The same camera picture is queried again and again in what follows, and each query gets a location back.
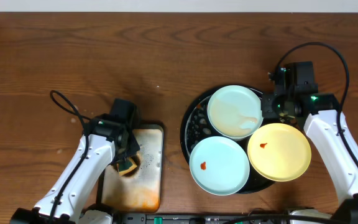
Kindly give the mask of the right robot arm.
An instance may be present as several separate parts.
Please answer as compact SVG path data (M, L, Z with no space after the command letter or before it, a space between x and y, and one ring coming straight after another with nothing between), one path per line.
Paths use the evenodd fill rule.
M336 189L332 219L358 223L358 145L332 93L320 93L312 62L296 62L270 73L274 91L262 96L262 116L295 120L317 148Z

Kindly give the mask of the orange green sponge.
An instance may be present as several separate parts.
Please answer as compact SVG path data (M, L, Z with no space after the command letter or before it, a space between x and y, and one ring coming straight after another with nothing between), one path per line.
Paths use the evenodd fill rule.
M127 158L126 160L117 164L117 171L120 176L124 176L137 168L137 164L133 158Z

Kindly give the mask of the light blue plate bottom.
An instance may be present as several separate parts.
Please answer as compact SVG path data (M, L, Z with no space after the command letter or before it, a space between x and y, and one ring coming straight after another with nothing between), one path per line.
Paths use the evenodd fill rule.
M235 141L213 136L200 141L190 154L193 180L206 192L225 196L238 192L250 176L249 159Z

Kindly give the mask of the light blue plate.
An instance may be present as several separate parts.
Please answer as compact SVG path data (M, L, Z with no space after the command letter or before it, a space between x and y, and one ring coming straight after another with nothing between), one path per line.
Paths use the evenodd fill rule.
M208 101L207 115L218 133L235 141L252 135L264 120L261 99L250 88L239 85L215 91Z
M250 176L249 159L235 141L213 136L200 141L190 154L193 180L206 192L225 196L238 192Z

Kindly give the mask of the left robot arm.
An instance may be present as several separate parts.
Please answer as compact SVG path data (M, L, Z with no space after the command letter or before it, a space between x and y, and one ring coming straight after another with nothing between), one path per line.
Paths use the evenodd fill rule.
M75 155L33 209L18 208L11 223L112 223L113 215L100 205L84 212L90 193L107 166L139 151L132 132L139 113L135 104L116 99L108 114L86 123Z

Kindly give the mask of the light blue plate top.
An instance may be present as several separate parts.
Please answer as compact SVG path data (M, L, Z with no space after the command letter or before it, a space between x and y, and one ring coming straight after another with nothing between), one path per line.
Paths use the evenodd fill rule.
M239 85L215 91L208 101L207 115L218 133L235 141L252 135L264 120L261 99L250 88Z

